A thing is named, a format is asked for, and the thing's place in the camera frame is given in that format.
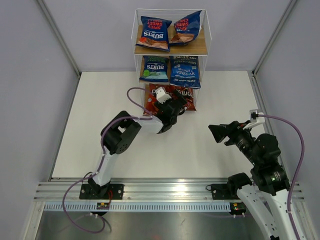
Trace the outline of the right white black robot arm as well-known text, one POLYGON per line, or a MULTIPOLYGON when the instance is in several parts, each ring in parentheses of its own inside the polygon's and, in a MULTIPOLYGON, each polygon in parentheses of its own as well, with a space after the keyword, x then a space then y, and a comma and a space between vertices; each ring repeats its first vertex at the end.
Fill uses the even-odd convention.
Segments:
POLYGON ((215 141, 225 146, 236 146, 253 165, 251 177, 238 173, 228 177, 227 193, 239 198, 250 211, 266 240, 305 240, 303 227, 292 209, 294 183, 289 181, 278 157, 279 143, 274 135, 263 133, 252 137, 252 128, 265 122, 259 113, 246 122, 209 125, 215 141))

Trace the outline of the Kettle sea salt vinegar bag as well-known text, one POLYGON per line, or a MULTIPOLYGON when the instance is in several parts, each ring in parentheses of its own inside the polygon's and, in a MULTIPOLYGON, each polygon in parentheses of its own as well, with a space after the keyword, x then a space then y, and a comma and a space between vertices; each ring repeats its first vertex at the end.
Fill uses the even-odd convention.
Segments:
POLYGON ((170 56, 169 84, 177 87, 200 89, 199 58, 197 56, 170 56))

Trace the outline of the large red Doritos bag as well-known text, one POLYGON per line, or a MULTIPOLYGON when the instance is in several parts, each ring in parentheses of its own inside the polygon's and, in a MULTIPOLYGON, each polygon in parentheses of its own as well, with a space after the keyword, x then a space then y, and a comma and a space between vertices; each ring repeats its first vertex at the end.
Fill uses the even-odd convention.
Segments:
POLYGON ((157 101, 157 98, 155 96, 156 90, 160 87, 163 87, 165 92, 168 93, 172 98, 173 98, 173 91, 175 90, 175 87, 172 85, 164 85, 164 84, 153 84, 150 83, 149 85, 146 85, 146 90, 151 92, 149 94, 148 92, 145 92, 144 96, 144 108, 145 110, 143 111, 144 116, 149 116, 150 114, 148 113, 151 112, 153 115, 156 115, 158 112, 158 108, 155 105, 155 102, 157 101))

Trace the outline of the Burts sea salt vinegar bag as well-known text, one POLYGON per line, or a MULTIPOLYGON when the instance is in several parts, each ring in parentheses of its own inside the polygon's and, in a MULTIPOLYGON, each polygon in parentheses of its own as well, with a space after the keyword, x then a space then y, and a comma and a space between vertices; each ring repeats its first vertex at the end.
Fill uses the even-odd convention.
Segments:
POLYGON ((148 83, 167 83, 169 58, 157 55, 143 56, 143 69, 140 81, 148 83))

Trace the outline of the Burts spicy chilli bag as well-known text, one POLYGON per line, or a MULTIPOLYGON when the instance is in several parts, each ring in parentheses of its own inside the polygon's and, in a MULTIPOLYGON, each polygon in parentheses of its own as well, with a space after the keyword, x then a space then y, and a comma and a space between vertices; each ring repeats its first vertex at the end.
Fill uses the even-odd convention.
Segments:
POLYGON ((136 46, 170 51, 168 28, 172 21, 162 18, 141 16, 142 32, 136 46))
POLYGON ((175 35, 169 41, 171 46, 185 46, 193 42, 201 30, 202 10, 193 12, 174 23, 175 35))

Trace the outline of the small red Doritos bag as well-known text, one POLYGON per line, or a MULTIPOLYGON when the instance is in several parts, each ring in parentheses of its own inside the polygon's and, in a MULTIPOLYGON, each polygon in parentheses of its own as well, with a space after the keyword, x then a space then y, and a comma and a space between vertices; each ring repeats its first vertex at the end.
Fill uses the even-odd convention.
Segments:
POLYGON ((187 104, 184 105, 185 110, 196 111, 194 91, 192 88, 183 87, 183 86, 166 85, 165 91, 175 100, 178 99, 178 96, 175 94, 175 91, 179 92, 187 101, 187 104))

